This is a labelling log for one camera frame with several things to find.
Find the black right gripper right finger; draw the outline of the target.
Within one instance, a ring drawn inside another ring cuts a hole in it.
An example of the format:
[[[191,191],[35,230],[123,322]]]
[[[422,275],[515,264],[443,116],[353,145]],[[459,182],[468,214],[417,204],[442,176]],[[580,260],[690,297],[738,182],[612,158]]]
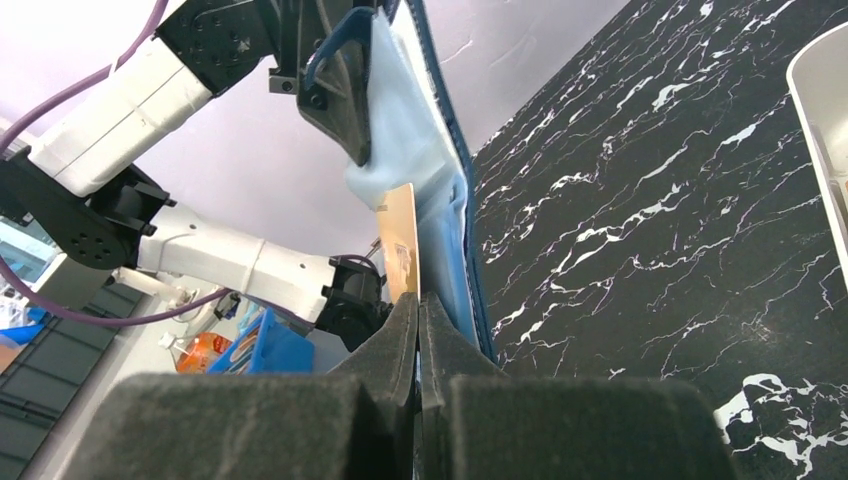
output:
[[[511,377],[419,310],[423,479],[734,479],[705,399],[671,380]]]

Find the blue leather card holder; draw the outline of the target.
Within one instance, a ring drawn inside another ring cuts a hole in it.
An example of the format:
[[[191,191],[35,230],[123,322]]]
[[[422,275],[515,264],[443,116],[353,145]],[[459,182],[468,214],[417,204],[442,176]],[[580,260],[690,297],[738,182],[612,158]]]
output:
[[[422,287],[437,294],[453,325],[487,359],[497,359],[474,245],[473,168],[422,1],[350,8],[307,63],[313,85],[332,55],[367,53],[370,151],[345,172],[348,188],[375,208],[411,185]]]

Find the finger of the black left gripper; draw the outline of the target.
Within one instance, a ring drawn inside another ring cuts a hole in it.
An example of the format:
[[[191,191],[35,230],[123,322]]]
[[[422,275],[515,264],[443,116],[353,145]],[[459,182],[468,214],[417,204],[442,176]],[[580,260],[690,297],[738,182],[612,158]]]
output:
[[[353,163],[370,159],[367,85],[379,1],[273,1],[280,25],[269,91],[293,95],[300,115]]]

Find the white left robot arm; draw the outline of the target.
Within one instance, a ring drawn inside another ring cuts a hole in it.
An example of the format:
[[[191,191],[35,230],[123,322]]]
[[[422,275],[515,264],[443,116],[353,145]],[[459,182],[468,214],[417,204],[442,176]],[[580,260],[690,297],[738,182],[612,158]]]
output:
[[[184,1],[89,97],[1,163],[1,203],[77,263],[183,274],[354,349],[376,271],[329,254],[364,228],[342,163],[372,162],[375,1]]]

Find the gold credit card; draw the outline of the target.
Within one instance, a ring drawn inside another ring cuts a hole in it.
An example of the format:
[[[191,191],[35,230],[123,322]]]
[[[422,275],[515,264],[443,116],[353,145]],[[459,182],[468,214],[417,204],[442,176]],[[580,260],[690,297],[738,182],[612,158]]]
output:
[[[420,298],[420,259],[414,188],[406,183],[384,194],[376,211],[389,297]]]

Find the white oblong plastic tray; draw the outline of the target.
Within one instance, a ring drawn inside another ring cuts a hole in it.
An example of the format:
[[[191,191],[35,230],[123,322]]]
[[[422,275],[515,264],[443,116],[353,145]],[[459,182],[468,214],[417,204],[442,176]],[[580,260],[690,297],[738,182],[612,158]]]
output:
[[[803,47],[785,78],[846,275],[847,25],[834,27]]]

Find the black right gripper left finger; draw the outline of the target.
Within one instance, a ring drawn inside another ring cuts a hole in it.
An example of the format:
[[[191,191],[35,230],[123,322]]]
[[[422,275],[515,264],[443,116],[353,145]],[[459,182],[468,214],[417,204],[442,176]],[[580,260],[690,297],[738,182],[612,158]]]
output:
[[[68,479],[409,479],[419,302],[323,375],[139,374],[111,389]]]

